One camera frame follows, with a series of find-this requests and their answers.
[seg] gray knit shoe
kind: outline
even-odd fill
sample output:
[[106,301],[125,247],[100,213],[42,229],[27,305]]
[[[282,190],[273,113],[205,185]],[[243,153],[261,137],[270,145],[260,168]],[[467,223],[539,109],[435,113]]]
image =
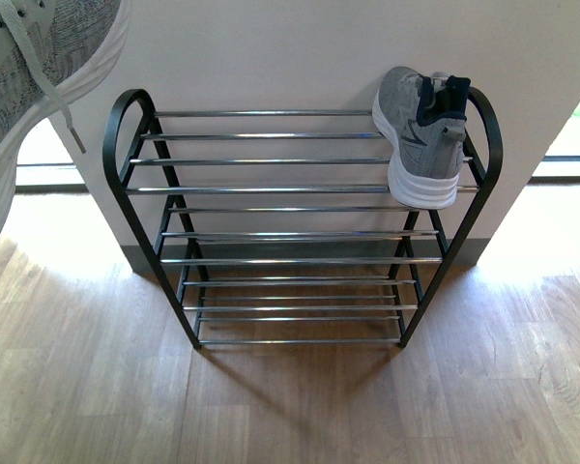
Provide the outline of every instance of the gray knit shoe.
[[400,203],[441,209],[455,201],[470,83],[403,67],[383,78],[372,114],[393,145],[389,187]]
[[27,132],[109,74],[127,35],[130,0],[0,0],[0,231]]

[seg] white sole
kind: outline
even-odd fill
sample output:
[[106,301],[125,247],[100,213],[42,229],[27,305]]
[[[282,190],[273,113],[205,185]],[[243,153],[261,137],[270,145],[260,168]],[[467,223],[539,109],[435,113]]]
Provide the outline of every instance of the white sole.
[[[131,0],[123,0],[101,46],[84,66],[56,87],[67,103],[73,103],[88,94],[110,73],[127,39],[130,15]],[[0,232],[15,195],[17,153],[21,142],[30,129],[57,110],[53,101],[47,97],[41,98],[24,113],[0,143]]]
[[411,174],[402,164],[399,155],[399,139],[395,128],[385,117],[378,94],[372,105],[372,118],[378,130],[393,146],[393,154],[387,170],[389,192],[399,203],[412,208],[442,210],[455,202],[459,175],[451,179],[431,179]]

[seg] gray baseboard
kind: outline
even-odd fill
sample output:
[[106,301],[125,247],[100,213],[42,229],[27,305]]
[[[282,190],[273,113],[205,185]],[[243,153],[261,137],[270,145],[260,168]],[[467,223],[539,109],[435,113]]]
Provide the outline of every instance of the gray baseboard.
[[[454,264],[473,266],[487,247],[490,239],[468,239],[455,258]],[[363,242],[360,244],[302,244],[301,246],[254,246],[226,245],[203,246],[202,252],[207,258],[324,258],[340,256],[391,256],[396,243]],[[439,251],[433,241],[414,241],[417,256],[438,256]],[[144,274],[151,271],[141,248],[136,245],[121,246],[134,272]],[[166,246],[163,249],[165,258],[184,258],[183,246]]]

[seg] metal rod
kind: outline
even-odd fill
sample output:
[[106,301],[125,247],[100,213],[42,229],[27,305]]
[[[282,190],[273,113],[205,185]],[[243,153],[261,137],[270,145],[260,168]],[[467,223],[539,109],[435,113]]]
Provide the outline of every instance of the metal rod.
[[272,277],[262,277],[262,279],[243,279],[243,280],[218,280],[212,279],[204,282],[184,282],[187,287],[272,287],[272,286],[390,286],[390,285],[412,285],[413,280],[394,280],[383,277],[382,279],[274,279]]
[[69,169],[76,169],[75,163],[70,162],[24,162],[17,163],[17,167],[67,167]]
[[202,345],[324,345],[358,343],[399,343],[399,338],[331,338],[311,340],[200,340]]
[[390,304],[322,305],[322,306],[183,306],[183,311],[201,312],[285,312],[285,311],[414,311],[416,304],[392,306]]
[[230,213],[393,213],[418,211],[407,206],[315,206],[315,207],[276,207],[276,208],[172,208],[177,214],[230,214]]
[[127,188],[127,195],[211,195],[228,193],[388,193],[389,186],[378,184],[350,186],[288,186],[288,187],[141,187]]
[[265,164],[388,164],[391,158],[313,158],[313,159],[132,159],[136,166],[252,166]]
[[391,263],[399,264],[439,264],[443,258],[219,258],[219,259],[161,259],[161,264],[167,266],[288,266],[288,265],[309,265],[309,266],[329,266],[329,265],[354,265],[372,264],[387,265]]
[[436,230],[399,230],[392,232],[162,232],[164,239],[195,239],[200,242],[346,242],[365,240],[401,240],[402,237],[427,237]]
[[279,133],[148,133],[142,135],[142,140],[335,140],[335,139],[381,139],[380,132],[279,132]]
[[205,297],[206,302],[276,302],[276,301],[304,301],[304,300],[394,300],[394,295],[318,295],[300,297]]
[[200,317],[200,322],[383,322],[397,320],[398,316],[368,317]]
[[371,116],[369,109],[249,109],[223,111],[156,111],[158,118],[215,118],[240,116]]
[[345,282],[348,281],[361,281],[361,280],[378,280],[382,278],[387,278],[386,275],[348,275],[348,276],[333,276],[333,275],[265,275],[260,277],[217,277],[214,280],[220,282],[243,282],[243,281],[254,281],[254,280],[266,280],[266,281],[329,281],[329,280],[339,280],[343,278]]

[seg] wooden floor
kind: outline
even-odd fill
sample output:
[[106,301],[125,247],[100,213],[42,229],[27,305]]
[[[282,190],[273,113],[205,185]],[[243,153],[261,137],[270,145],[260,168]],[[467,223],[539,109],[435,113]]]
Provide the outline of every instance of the wooden floor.
[[0,463],[580,463],[580,187],[526,188],[403,351],[192,353],[87,196],[0,238]]

